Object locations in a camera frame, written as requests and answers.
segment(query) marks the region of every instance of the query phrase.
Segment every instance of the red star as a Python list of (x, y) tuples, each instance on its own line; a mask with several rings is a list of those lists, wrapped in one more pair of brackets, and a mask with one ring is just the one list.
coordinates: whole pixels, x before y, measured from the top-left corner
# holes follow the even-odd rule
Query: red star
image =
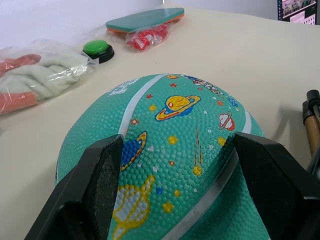
[(138, 123), (140, 123), (140, 122), (136, 118), (131, 120), (131, 125), (136, 125)]

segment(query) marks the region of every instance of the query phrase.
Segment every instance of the basketball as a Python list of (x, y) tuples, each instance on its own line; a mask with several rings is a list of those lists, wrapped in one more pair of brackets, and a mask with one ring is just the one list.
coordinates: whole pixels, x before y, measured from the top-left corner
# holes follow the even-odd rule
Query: basketball
[(122, 134), (108, 240), (268, 240), (234, 159), (235, 132), (263, 136), (224, 90), (188, 75), (144, 76), (104, 94), (76, 121), (55, 181), (88, 146)]

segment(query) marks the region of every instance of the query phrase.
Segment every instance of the white table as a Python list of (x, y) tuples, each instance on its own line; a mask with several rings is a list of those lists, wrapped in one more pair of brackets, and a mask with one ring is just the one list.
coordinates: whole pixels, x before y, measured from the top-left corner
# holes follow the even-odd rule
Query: white table
[(158, 47), (131, 53), (112, 44), (115, 57), (84, 85), (0, 117), (0, 239), (27, 234), (54, 188), (59, 149), (79, 116), (113, 87), (145, 75), (179, 73), (218, 85), (306, 167), (301, 110), (306, 92), (320, 89), (319, 43), (318, 26), (186, 8)]

